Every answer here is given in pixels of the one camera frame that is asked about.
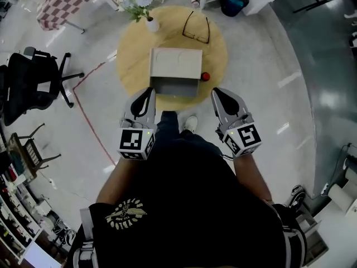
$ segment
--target white sneaker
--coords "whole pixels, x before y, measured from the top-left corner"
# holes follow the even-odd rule
[[[192,133],[195,132],[199,119],[195,115],[191,115],[185,123],[184,130],[189,130]]]

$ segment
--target round wooden table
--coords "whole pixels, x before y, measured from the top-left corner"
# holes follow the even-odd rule
[[[213,21],[209,21],[210,41],[204,44],[182,35],[185,22],[192,8],[182,6],[159,7],[151,16],[160,23],[155,32],[147,30],[145,20],[133,21],[123,34],[117,51],[117,72],[129,95],[149,86],[149,54],[153,47],[175,47],[202,50],[202,73],[208,72],[208,82],[200,82],[196,98],[156,95],[156,108],[177,111],[192,107],[209,97],[224,77],[228,54],[223,36]],[[185,32],[208,37],[206,16],[198,10],[191,15]]]

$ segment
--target black office chair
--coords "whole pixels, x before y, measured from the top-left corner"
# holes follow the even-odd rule
[[[23,54],[32,59],[13,54],[8,66],[0,66],[0,110],[2,108],[5,126],[9,126],[29,109],[48,108],[60,92],[72,108],[73,102],[69,102],[62,83],[77,76],[84,77],[84,73],[62,77],[66,59],[71,56],[69,52],[65,54],[60,68],[56,57],[37,51],[34,47],[25,48]],[[38,91],[37,86],[45,82],[50,82],[50,91]]]

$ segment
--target black pants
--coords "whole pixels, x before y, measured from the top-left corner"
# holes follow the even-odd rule
[[[155,144],[153,149],[160,149],[171,146],[177,141],[191,143],[203,150],[209,150],[216,155],[222,155],[221,150],[210,142],[204,140],[201,136],[193,134],[189,130],[179,132],[179,122],[177,120],[177,113],[175,111],[163,111],[161,120],[157,125],[157,132],[155,134]]]

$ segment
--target gray floor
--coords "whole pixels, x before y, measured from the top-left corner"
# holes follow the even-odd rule
[[[173,5],[192,6],[190,0],[165,0],[163,4]],[[220,28],[226,42],[229,58],[219,86],[240,95],[252,112],[263,140],[254,153],[255,161],[274,201],[284,203],[296,184],[313,189],[313,120],[305,81],[286,32],[270,7],[261,12],[252,16],[240,13],[231,18],[223,15],[220,8],[203,10],[209,22]],[[34,136],[36,146],[43,158],[57,154],[61,157],[41,170],[30,188],[35,196],[44,195],[52,210],[73,229],[81,224],[79,210],[95,202],[119,159],[118,130],[128,93],[120,82],[113,57],[131,23],[129,17],[129,13],[114,12],[104,0],[92,0],[70,20],[86,28],[86,33],[72,27],[43,31],[36,12],[24,11],[19,3],[10,8],[0,24],[0,40],[4,40],[0,51],[7,49],[4,59],[9,52],[22,52],[26,46],[50,52],[59,58],[58,62],[65,52],[70,52],[65,73],[86,74],[85,79],[65,83],[66,94],[75,104],[72,109],[59,96],[48,109],[30,110],[4,128],[9,137],[13,132],[27,135],[38,125],[46,124]],[[166,24],[159,22],[161,31],[153,35],[165,35]],[[176,23],[181,36],[185,21]],[[192,39],[190,48],[194,49],[197,43]],[[224,154],[230,154],[215,133],[219,121],[211,99],[181,111],[181,127],[191,114],[199,119],[196,133]],[[156,123],[160,116],[157,108]]]
[[[350,35],[357,31],[343,14],[353,13],[352,0],[335,0],[297,14],[296,9],[315,0],[276,0],[272,3],[294,47],[305,77],[316,130],[316,177],[312,211],[328,198],[319,197],[334,174],[340,149],[357,142],[357,70],[349,48]],[[341,176],[340,155],[335,177]]]

